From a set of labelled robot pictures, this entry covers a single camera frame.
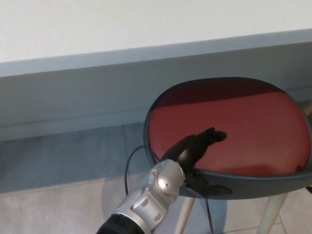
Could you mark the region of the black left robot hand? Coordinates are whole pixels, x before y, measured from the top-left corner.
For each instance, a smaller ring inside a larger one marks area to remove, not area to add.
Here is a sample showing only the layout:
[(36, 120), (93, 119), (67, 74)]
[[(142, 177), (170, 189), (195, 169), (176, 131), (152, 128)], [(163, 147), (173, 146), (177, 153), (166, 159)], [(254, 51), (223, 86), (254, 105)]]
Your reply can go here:
[(225, 140), (227, 134), (214, 127), (197, 135), (189, 135), (172, 146), (161, 158), (177, 162), (185, 174), (185, 185), (204, 198), (230, 195), (232, 190), (222, 185), (210, 185), (202, 175), (194, 172), (196, 163), (203, 158), (209, 146)]

